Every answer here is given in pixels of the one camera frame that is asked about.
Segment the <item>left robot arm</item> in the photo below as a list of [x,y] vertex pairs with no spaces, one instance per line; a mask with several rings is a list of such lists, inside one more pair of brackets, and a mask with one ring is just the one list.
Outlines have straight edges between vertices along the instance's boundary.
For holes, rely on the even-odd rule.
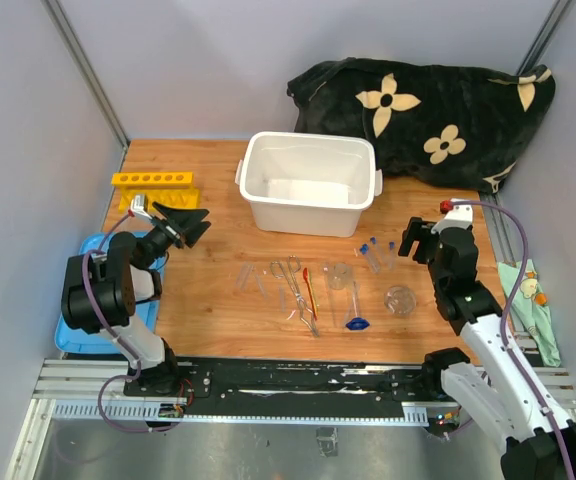
[[151,214],[137,196],[97,248],[67,260],[61,314],[70,329],[106,339],[126,358],[125,393],[172,396],[184,385],[176,355],[137,307],[162,296],[154,263],[172,247],[194,247],[211,223],[207,209],[153,207]]

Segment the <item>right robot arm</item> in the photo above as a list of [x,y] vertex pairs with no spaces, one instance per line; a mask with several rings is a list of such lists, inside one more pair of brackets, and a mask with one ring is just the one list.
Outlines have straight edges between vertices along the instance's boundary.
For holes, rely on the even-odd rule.
[[472,222],[413,217],[398,253],[427,266],[439,313],[484,368],[477,371],[458,348],[429,353],[423,392],[466,410],[498,448],[505,478],[576,479],[576,422],[547,391],[478,280]]

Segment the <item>clear test tube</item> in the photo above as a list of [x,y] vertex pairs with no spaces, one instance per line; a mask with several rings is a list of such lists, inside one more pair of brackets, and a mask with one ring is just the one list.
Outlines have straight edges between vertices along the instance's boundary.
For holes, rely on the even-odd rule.
[[247,282],[247,278],[249,276],[249,273],[251,271],[252,265],[249,263],[245,263],[240,271],[239,274],[237,276],[236,282],[235,282],[235,286],[239,289],[239,290],[244,290],[245,289],[245,285]]
[[253,268],[253,276],[254,276],[255,282],[256,282],[256,284],[257,284],[257,287],[258,287],[258,289],[259,289],[259,292],[260,292],[261,295],[262,295],[262,298],[263,298],[264,300],[266,300],[266,299],[268,298],[268,297],[267,297],[267,291],[266,291],[266,289],[265,289],[265,286],[264,286],[264,284],[263,284],[263,281],[262,281],[262,279],[261,279],[261,276],[258,274],[258,272],[257,272],[254,268]]
[[244,276],[241,281],[240,289],[245,291],[248,284],[253,282],[257,278],[257,272],[254,265],[249,265],[247,270],[244,272]]

